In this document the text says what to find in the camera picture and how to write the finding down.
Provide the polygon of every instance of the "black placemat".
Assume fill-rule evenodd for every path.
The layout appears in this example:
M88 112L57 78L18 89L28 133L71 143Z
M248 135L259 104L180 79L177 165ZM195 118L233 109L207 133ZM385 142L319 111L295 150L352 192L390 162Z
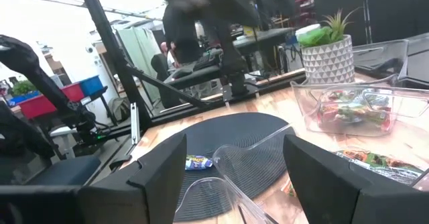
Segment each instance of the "black placemat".
M182 132L188 140L188 154L211 157L223 145L247 148L256 144L288 123L283 119L264 113L238 113L209 119L192 125ZM226 170L226 175L249 197L253 198L270 187L285 171L283 159L284 133L270 139L267 148L255 148L251 154L231 151L228 158L237 158L235 164ZM255 183L255 176L260 176ZM219 177L215 167L208 170L186 171L179 204L188 187L201 178ZM200 191L193 194L176 213L175 221L192 221L214 217L229 210L225 190Z

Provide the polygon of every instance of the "snack wrapper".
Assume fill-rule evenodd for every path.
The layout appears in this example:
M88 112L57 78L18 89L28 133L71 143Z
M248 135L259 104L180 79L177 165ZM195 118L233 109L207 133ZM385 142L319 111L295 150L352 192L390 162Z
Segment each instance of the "snack wrapper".
M391 127L391 101L389 96L372 94L371 90L334 91L328 100L320 105L317 113L318 124L323 123L372 123L381 131Z
M185 170L204 170L210 168L213 161L204 156L187 155Z
M366 150L347 149L334 152L333 154L372 172L407 185L411 185L424 172L412 164ZM296 192L290 179L281 188L281 191L291 197L296 197Z

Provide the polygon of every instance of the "red container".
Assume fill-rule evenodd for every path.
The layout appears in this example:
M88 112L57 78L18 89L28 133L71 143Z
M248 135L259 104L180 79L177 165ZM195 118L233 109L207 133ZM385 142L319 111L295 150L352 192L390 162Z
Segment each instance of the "red container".
M79 82L63 87L61 91L71 101L80 101L85 98ZM20 102L18 105L21 107L22 114L28 119L56 111L55 106L43 95Z

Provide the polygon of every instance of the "black clothing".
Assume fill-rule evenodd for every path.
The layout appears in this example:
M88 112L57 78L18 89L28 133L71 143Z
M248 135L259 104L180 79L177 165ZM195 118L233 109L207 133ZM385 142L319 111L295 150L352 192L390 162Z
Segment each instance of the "black clothing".
M151 60L152 68L157 72L156 78L165 81L168 74L167 57L164 54L156 54ZM161 103L165 109L182 104L176 95L172 95L168 89L158 88L161 97Z
M171 49L171 42L176 45L174 54L180 64L193 62L201 57L202 52L196 37L193 18L169 4L164 11L162 23L167 47Z

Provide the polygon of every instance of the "person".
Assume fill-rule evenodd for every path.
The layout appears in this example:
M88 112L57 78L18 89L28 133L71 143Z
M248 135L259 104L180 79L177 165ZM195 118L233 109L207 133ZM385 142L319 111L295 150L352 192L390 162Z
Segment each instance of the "person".
M179 68L179 62L176 60L176 57L174 57L173 49L168 50L167 42L162 42L160 45L162 54L167 58L168 63L168 71L174 71L175 69Z
M172 50L176 60L181 64L194 62L202 56L196 36L195 19L176 7L172 0L167 2L162 23L168 50Z

